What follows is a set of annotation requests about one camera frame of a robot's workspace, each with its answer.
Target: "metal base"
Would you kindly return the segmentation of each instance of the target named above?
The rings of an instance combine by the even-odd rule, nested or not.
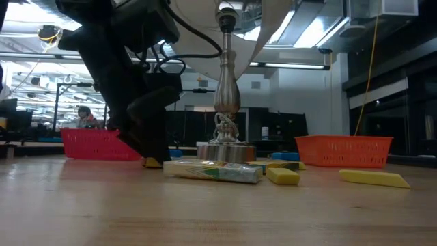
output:
[[[197,147],[197,158],[201,160],[246,163],[256,161],[257,149],[245,144],[208,144]]]

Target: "blue object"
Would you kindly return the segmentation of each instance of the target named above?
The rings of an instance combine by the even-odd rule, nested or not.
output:
[[[60,137],[39,137],[39,142],[43,143],[62,143],[62,138]]]
[[[298,153],[273,153],[270,158],[274,160],[300,161]]]
[[[182,151],[181,150],[170,150],[170,156],[173,158],[180,158],[180,157],[182,157]]]

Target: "orange basket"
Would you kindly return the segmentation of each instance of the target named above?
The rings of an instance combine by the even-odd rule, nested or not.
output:
[[[297,137],[300,160],[319,167],[383,168],[392,137]]]

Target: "yellow sponge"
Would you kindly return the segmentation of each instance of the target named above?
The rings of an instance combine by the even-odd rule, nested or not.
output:
[[[163,168],[163,166],[153,157],[144,159],[143,166],[147,168]]]
[[[347,182],[410,188],[410,185],[399,174],[358,170],[340,170],[339,172],[341,178]]]
[[[286,168],[269,168],[267,178],[277,185],[297,185],[300,175]]]
[[[305,164],[301,161],[299,161],[299,170],[306,170],[307,166],[305,166]]]

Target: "red basket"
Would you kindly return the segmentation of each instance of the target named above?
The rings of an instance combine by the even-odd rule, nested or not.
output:
[[[61,129],[64,152],[75,159],[134,161],[141,155],[117,138],[117,131]]]
[[[297,137],[300,159],[319,167],[383,168],[392,137]]]

